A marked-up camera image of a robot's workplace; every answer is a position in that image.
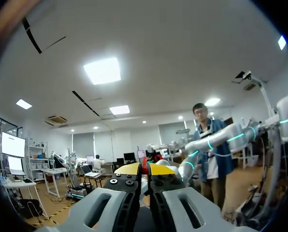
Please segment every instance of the laptop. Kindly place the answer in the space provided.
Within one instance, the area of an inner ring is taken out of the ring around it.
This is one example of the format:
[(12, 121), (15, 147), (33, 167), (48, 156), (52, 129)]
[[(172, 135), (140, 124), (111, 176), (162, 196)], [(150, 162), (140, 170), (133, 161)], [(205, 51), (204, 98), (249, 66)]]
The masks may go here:
[(9, 171), (12, 175), (26, 175), (22, 170), (21, 158), (8, 157)]
[(95, 177), (95, 176), (100, 174), (100, 173), (91, 172), (91, 170), (90, 170), (88, 165), (80, 166), (80, 168), (81, 168), (81, 170), (82, 170), (82, 172), (84, 173), (85, 176)]

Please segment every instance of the screen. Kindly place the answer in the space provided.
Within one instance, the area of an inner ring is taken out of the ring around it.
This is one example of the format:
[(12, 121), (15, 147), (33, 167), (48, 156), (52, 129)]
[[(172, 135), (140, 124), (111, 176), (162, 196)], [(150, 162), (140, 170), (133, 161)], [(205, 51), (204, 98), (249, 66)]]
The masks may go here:
[(146, 157), (146, 152), (145, 151), (137, 151), (137, 155), (138, 155), (138, 158), (144, 158)]
[(2, 132), (2, 153), (23, 158), (25, 142), (25, 139)]
[(123, 156), (124, 156), (124, 160), (135, 160), (134, 152), (124, 153)]
[(84, 165), (84, 166), (81, 166), (81, 170), (84, 174), (87, 174), (89, 172), (91, 172), (90, 168), (88, 165)]
[(94, 162), (94, 156), (87, 156), (87, 162)]
[(8, 157), (9, 169), (22, 171), (21, 158)]
[(124, 159), (123, 158), (117, 158), (117, 163), (124, 163)]

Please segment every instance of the table leg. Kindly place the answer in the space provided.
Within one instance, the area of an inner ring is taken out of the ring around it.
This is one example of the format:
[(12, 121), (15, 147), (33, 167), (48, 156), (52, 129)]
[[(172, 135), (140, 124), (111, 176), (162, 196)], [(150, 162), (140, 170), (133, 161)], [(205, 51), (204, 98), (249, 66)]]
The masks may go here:
[(53, 184), (54, 184), (55, 190), (56, 190), (56, 196), (57, 196), (57, 197), (60, 197), (60, 195), (59, 195), (59, 190), (58, 190), (58, 186), (57, 186), (57, 182), (56, 182), (56, 177), (55, 177), (54, 174), (52, 175), (52, 179), (53, 179)]
[(63, 173), (63, 176), (64, 176), (64, 183), (65, 183), (65, 185), (67, 186), (67, 180), (66, 180), (65, 173)]
[(42, 203), (41, 199), (39, 198), (36, 185), (34, 185), (34, 188), (35, 188), (35, 192), (36, 192), (37, 198), (38, 198), (38, 200), (39, 200), (39, 204), (41, 205), (45, 216), (46, 216), (47, 218), (49, 218), (49, 217), (48, 217), (48, 214), (47, 214), (47, 212), (46, 212), (46, 210), (45, 210), (45, 208), (44, 208), (44, 206), (43, 206), (43, 203)]
[(29, 190), (29, 193), (30, 193), (30, 199), (33, 199), (32, 194), (31, 194), (31, 190), (30, 190), (29, 187), (28, 187), (28, 190)]
[(243, 149), (243, 169), (246, 168), (246, 151), (245, 148)]
[(44, 179), (45, 179), (45, 185), (46, 185), (46, 188), (47, 188), (47, 192), (49, 193), (50, 190), (49, 190), (49, 186), (48, 186), (48, 182), (47, 182), (47, 176), (46, 176), (46, 173), (44, 173)]

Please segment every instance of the person sitting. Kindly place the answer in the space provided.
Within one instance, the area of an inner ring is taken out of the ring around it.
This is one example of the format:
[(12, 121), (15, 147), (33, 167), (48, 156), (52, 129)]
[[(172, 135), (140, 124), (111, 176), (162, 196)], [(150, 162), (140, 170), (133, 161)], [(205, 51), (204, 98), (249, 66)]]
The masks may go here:
[(105, 164), (105, 160), (103, 160), (103, 159), (100, 159), (100, 156), (99, 155), (96, 155), (95, 156), (95, 159), (94, 159), (94, 162), (93, 162), (93, 168), (92, 168), (92, 170), (94, 171), (94, 172), (101, 172), (101, 171), (103, 171), (103, 169), (104, 168), (102, 168), (102, 165), (104, 165)]

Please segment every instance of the storage box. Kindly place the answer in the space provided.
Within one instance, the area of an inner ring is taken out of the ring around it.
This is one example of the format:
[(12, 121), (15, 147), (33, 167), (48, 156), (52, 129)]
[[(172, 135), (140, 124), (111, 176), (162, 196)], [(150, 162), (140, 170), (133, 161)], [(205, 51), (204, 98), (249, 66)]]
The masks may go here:
[(253, 155), (247, 158), (247, 165), (254, 167), (258, 163), (259, 155)]
[(48, 163), (42, 163), (42, 168), (43, 169), (48, 169)]
[(43, 173), (42, 172), (35, 173), (35, 178), (42, 179), (43, 178)]
[(37, 168), (37, 169), (42, 168), (42, 163), (37, 163), (37, 164), (36, 164), (36, 168)]
[(36, 169), (36, 163), (31, 163), (31, 169)]

